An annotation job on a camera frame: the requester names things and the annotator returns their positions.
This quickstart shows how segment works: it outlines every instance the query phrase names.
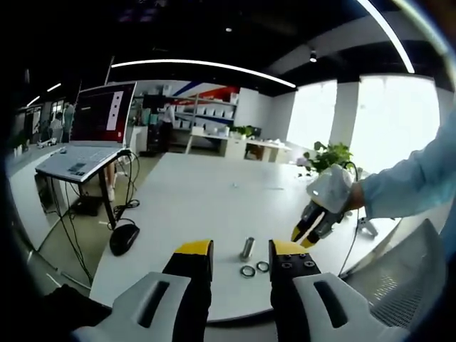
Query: laptop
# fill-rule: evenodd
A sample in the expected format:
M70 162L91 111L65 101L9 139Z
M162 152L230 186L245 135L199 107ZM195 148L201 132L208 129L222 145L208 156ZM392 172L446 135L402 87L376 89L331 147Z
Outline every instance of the laptop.
M70 142L36 171L72 182L85 182L125 149L128 113L136 82L82 90L71 124Z

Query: computer mouse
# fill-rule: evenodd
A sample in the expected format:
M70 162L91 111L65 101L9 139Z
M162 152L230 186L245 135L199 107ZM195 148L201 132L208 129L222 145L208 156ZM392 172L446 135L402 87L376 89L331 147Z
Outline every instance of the computer mouse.
M115 228L109 239L111 252L117 257L128 252L139 233L140 229L134 224L125 224Z

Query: ceiling light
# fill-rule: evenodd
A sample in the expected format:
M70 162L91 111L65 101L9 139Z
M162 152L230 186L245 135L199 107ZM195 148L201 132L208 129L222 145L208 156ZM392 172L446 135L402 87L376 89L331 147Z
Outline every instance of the ceiling light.
M268 80L284 84L285 86L296 88L296 85L280 78L267 75L265 73L259 73L258 71L253 71L249 69L240 68L239 66L230 66L228 64L214 63L214 62L204 62L204 61L193 61L189 59L150 59L148 61L133 61L113 64L111 68L118 68L119 66L134 66L136 64L147 64L147 63L187 63L187 64L199 64L201 66L216 66L218 68L232 69L236 71L241 71L242 73L250 73L255 76L262 78L267 78Z
M30 101L27 105L27 107L29 107L33 102L35 102L36 100L38 100L40 97L39 96L36 96L32 101Z
M316 62L316 51L312 50L311 52L311 57L310 57L310 62L315 63Z
M60 87L61 85L62 85L62 83L59 83L59 84L56 84L54 87L50 87L50 88L48 89L48 93L49 93L51 90L54 90L55 88Z
M409 73L415 73L415 69L412 66L412 62L410 62L410 59L408 58L404 47L400 43L398 36L396 36L396 33L394 33L393 29L385 20L385 18L382 17L380 12L369 2L369 0L357 0L357 2L359 2L361 6L364 7L367 12L369 12L375 21L377 21L377 24L380 25L380 27L385 31L386 35L391 40L391 43L393 43L394 47L398 51L399 56L402 58L407 71Z

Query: metal cylinder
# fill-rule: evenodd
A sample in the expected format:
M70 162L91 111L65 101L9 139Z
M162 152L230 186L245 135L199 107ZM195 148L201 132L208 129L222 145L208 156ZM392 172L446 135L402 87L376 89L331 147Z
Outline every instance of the metal cylinder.
M254 251L254 245L255 239L253 237L249 237L247 240L245 240L244 249L242 250L242 253L239 255L241 261L247 262L250 260Z

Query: light blue sleeve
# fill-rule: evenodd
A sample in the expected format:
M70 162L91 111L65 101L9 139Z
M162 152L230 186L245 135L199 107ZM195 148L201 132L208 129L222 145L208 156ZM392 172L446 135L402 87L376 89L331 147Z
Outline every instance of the light blue sleeve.
M423 150L361 181L369 219L407 217L450 201L456 192L456 110Z

